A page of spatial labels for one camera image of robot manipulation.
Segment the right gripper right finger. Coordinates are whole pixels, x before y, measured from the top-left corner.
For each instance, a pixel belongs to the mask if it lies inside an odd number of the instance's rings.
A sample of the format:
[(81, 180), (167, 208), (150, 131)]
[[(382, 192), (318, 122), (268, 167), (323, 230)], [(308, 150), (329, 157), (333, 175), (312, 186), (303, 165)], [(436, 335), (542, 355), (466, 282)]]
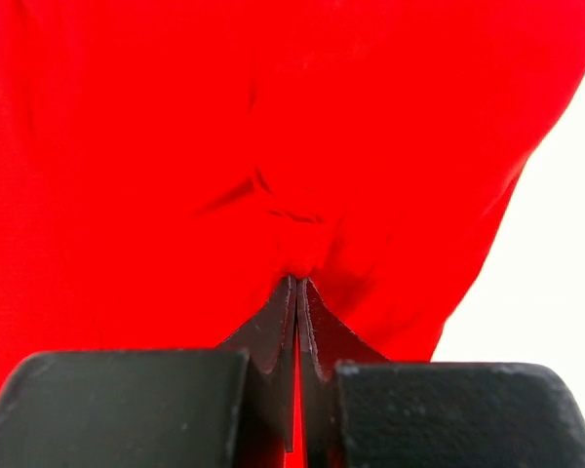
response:
[(585, 420), (552, 370), (392, 362), (297, 289), (309, 467), (585, 467)]

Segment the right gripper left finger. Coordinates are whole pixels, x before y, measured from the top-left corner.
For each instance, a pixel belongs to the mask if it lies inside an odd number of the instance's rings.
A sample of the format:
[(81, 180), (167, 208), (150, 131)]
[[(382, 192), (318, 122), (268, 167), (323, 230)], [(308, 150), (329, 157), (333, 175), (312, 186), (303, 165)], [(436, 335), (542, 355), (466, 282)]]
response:
[(212, 349), (40, 353), (0, 392), (0, 467), (280, 467), (296, 281)]

